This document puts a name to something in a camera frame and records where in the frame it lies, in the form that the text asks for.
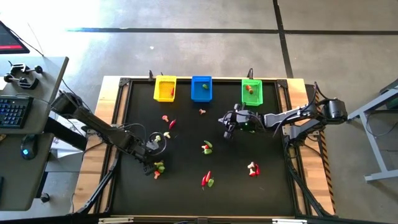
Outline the black C-clamp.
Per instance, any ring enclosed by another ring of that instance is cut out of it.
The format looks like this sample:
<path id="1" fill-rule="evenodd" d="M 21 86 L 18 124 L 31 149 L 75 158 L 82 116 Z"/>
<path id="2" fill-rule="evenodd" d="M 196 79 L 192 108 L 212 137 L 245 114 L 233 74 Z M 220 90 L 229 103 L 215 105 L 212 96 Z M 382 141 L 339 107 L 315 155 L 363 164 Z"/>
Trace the black C-clamp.
<path id="1" fill-rule="evenodd" d="M 8 75 L 17 75 L 19 72 L 28 75 L 30 72 L 35 72 L 39 74 L 43 74 L 43 68 L 40 65 L 35 66 L 34 68 L 28 67 L 25 63 L 11 63 L 10 71 L 7 73 Z"/>
<path id="2" fill-rule="evenodd" d="M 34 90 L 39 84 L 38 78 L 34 78 L 33 80 L 28 80 L 27 78 L 15 78 L 11 74 L 5 75 L 4 81 L 6 83 L 16 82 L 19 87 L 25 90 Z"/>

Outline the black desk beam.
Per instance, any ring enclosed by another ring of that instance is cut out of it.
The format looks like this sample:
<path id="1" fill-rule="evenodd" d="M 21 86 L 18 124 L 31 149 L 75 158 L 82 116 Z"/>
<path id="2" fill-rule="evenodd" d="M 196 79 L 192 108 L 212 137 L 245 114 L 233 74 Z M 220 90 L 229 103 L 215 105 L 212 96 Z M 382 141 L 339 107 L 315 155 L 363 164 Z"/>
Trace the black desk beam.
<path id="1" fill-rule="evenodd" d="M 55 137 L 52 143 L 52 148 L 62 151 L 85 151 L 87 140 L 85 135 L 77 132 L 77 130 L 70 129 L 72 126 L 59 123 L 56 119 L 48 118 L 44 132 L 52 133 Z"/>

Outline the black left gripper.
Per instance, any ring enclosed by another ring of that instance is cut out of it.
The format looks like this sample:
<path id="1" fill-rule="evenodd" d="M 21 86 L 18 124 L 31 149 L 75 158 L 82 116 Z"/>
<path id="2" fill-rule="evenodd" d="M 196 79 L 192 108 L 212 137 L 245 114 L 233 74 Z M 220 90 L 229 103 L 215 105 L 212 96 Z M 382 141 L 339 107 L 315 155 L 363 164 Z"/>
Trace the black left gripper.
<path id="1" fill-rule="evenodd" d="M 149 159 L 155 155 L 160 149 L 158 142 L 147 141 L 146 143 L 139 143 L 136 146 L 136 159 L 141 163 L 148 163 Z M 143 167 L 145 175 L 151 175 L 155 172 L 155 166 L 158 165 L 160 159 L 154 159 L 153 164 L 147 164 Z"/>

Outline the black computer mouse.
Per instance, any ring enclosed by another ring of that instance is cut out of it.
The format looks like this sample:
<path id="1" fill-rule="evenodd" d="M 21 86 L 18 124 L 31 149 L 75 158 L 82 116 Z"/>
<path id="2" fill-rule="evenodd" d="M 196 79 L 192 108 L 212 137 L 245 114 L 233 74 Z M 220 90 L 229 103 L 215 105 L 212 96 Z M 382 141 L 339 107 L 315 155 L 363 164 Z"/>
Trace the black computer mouse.
<path id="1" fill-rule="evenodd" d="M 37 135 L 27 134 L 21 141 L 21 156 L 25 160 L 32 160 L 37 155 Z"/>

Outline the yellow plastic basket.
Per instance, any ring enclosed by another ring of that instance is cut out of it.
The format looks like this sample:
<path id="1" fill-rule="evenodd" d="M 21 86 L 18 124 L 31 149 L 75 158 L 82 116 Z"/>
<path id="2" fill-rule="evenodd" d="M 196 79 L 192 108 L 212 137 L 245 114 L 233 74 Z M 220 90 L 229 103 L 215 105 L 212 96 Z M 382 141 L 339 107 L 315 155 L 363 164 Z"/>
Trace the yellow plastic basket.
<path id="1" fill-rule="evenodd" d="M 176 89 L 177 77 L 170 75 L 158 75 L 155 78 L 154 99 L 158 102 L 171 103 L 175 99 L 171 96 L 172 88 Z"/>

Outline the black diagonal support strut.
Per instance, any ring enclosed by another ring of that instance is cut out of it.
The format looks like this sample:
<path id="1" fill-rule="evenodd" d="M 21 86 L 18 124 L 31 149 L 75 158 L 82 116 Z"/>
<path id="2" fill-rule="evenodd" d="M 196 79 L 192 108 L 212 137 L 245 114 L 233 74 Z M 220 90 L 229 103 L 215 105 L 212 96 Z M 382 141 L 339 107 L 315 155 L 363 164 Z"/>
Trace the black diagonal support strut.
<path id="1" fill-rule="evenodd" d="M 118 165 L 118 158 L 119 158 L 119 153 L 117 152 L 112 166 L 109 168 L 109 171 L 106 173 L 106 175 L 101 179 L 99 182 L 97 188 L 91 195 L 91 197 L 85 202 L 85 204 L 79 208 L 75 213 L 77 214 L 88 214 L 93 205 L 97 202 L 99 197 L 102 195 L 105 187 L 107 186 L 108 182 L 113 178 L 115 174 L 115 168 Z"/>
<path id="2" fill-rule="evenodd" d="M 309 190 L 309 188 L 307 187 L 307 185 L 305 184 L 305 182 L 302 180 L 302 178 L 298 175 L 297 170 L 295 169 L 293 163 L 292 163 L 292 157 L 290 157 L 290 153 L 289 150 L 287 149 L 285 151 L 285 156 L 288 160 L 288 167 L 289 167 L 289 172 L 292 176 L 292 178 L 294 179 L 294 181 L 296 181 L 296 183 L 298 184 L 298 186 L 300 187 L 304 198 L 306 198 L 309 202 L 309 204 L 314 208 L 316 214 L 319 217 L 332 217 L 332 214 L 328 213 L 322 206 L 321 204 L 316 200 L 316 198 L 314 197 L 314 195 L 311 193 L 311 191 Z"/>

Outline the grey desk top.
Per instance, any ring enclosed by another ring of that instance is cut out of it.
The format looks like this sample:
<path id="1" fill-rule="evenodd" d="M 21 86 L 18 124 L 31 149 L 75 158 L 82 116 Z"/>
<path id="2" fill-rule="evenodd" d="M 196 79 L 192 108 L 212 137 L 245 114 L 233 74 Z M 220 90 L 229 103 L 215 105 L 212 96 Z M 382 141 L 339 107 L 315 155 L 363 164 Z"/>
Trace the grey desk top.
<path id="1" fill-rule="evenodd" d="M 40 134 L 43 132 L 50 113 L 49 103 L 57 95 L 65 73 L 68 57 L 38 57 L 21 55 L 0 55 L 0 81 L 11 69 L 11 64 L 24 63 L 30 69 L 40 66 L 43 73 L 31 71 L 27 78 L 37 78 L 39 83 L 33 90 L 24 90 L 16 83 L 8 83 L 0 90 L 0 95 L 28 94 L 34 97 L 31 109 L 22 129 L 0 128 L 0 134 Z"/>
<path id="2" fill-rule="evenodd" d="M 22 135 L 8 135 L 0 142 L 0 211 L 26 211 L 37 195 L 45 170 L 53 134 L 41 134 L 37 155 L 31 160 L 21 156 Z"/>

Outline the blue plastic basket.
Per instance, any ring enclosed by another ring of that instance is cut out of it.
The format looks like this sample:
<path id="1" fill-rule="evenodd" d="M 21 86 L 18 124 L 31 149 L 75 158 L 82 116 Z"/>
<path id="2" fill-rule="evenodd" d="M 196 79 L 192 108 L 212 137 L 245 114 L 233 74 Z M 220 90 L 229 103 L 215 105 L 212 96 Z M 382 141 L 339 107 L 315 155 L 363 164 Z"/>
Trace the blue plastic basket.
<path id="1" fill-rule="evenodd" d="M 204 89 L 202 87 L 203 84 L 208 85 L 209 89 Z M 192 76 L 191 99 L 196 103 L 208 103 L 212 98 L 212 77 Z"/>

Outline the white paper sheet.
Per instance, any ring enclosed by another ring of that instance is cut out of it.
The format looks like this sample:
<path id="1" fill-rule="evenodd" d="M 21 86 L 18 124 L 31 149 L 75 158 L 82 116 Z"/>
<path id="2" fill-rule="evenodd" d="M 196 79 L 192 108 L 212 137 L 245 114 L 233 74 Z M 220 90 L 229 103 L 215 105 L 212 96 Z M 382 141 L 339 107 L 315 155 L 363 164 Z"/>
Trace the white paper sheet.
<path id="1" fill-rule="evenodd" d="M 54 118 L 61 125 L 69 130 L 87 137 L 87 133 L 82 130 L 84 124 L 77 119 L 65 119 L 54 112 L 50 113 L 50 117 Z M 81 168 L 83 151 L 72 146 L 65 141 L 54 138 L 50 157 L 46 166 L 46 172 L 79 172 Z"/>

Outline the silver metal plate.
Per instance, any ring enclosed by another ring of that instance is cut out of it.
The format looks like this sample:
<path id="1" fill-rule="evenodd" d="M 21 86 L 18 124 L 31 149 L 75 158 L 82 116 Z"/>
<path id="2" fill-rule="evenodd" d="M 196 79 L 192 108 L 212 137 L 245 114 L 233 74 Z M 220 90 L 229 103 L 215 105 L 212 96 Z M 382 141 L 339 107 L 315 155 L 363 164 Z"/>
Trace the silver metal plate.
<path id="1" fill-rule="evenodd" d="M 98 224 L 123 224 L 123 223 L 133 223 L 134 219 L 131 217 L 108 217 L 100 218 Z"/>
<path id="2" fill-rule="evenodd" d="M 288 218 L 273 218 L 272 224 L 308 224 L 306 220 L 288 219 Z"/>

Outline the yellow black hazard tape strip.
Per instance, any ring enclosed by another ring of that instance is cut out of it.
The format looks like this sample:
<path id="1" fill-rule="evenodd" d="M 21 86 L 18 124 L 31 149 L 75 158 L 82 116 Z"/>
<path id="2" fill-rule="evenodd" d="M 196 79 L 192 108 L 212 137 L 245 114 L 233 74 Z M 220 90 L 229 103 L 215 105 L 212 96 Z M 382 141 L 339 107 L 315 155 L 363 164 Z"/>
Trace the yellow black hazard tape strip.
<path id="1" fill-rule="evenodd" d="M 314 188 L 311 191 L 324 210 L 335 215 L 335 201 L 324 130 L 319 131 L 317 138 L 320 153 L 318 161 L 322 166 L 311 175 L 311 177 L 317 178 L 314 183 L 311 183 L 311 187 Z"/>

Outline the black computer monitor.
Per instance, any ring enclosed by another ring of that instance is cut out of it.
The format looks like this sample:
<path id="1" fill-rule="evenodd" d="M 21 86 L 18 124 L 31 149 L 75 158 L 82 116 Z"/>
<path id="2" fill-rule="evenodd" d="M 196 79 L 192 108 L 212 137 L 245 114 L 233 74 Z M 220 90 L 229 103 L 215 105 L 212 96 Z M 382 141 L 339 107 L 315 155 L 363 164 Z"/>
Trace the black computer monitor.
<path id="1" fill-rule="evenodd" d="M 0 21 L 0 54 L 29 54 L 30 50 Z"/>

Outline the grey metal table frame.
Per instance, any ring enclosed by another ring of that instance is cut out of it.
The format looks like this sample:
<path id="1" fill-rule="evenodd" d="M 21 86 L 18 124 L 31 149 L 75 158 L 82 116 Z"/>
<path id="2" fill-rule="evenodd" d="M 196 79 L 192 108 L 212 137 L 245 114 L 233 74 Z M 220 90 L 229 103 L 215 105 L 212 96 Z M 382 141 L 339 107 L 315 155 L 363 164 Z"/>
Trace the grey metal table frame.
<path id="1" fill-rule="evenodd" d="M 348 115 L 348 123 L 357 118 L 361 120 L 366 136 L 373 150 L 373 154 L 376 158 L 376 162 L 380 169 L 380 171 L 377 173 L 365 175 L 364 179 L 366 182 L 373 182 L 377 180 L 398 177 L 398 169 L 389 170 L 386 167 L 386 164 L 376 141 L 376 138 L 389 134 L 396 126 L 398 126 L 398 123 L 395 124 L 388 132 L 382 134 L 373 133 L 369 125 L 369 118 L 371 117 L 371 115 L 376 112 L 382 113 L 383 110 L 379 110 L 379 108 L 387 105 L 388 102 L 396 98 L 398 98 L 398 78 L 382 88 L 379 91 L 379 95 L 375 99 L 359 107 Z M 384 112 L 393 112 L 393 110 L 384 110 Z"/>

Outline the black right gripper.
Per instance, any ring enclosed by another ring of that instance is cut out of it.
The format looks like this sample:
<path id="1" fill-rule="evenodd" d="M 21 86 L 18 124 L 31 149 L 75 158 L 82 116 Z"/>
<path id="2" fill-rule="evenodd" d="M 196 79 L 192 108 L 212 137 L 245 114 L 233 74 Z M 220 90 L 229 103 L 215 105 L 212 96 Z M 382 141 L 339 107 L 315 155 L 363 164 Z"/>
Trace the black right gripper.
<path id="1" fill-rule="evenodd" d="M 245 110 L 243 105 L 235 105 L 231 115 L 219 118 L 218 121 L 220 123 L 230 123 L 224 132 L 225 139 L 233 137 L 234 128 L 242 131 L 264 130 L 260 116 L 250 110 Z"/>

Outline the green plastic basket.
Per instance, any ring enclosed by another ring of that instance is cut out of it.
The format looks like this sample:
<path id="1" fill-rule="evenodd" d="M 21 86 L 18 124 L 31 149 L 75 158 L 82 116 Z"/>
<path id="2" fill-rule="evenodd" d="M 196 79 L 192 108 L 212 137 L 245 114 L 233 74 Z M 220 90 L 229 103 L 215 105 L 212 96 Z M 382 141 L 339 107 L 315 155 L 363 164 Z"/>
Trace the green plastic basket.
<path id="1" fill-rule="evenodd" d="M 246 85 L 251 85 L 254 93 L 250 95 L 246 90 Z M 241 101 L 247 106 L 259 106 L 263 104 L 262 81 L 261 80 L 241 80 Z"/>

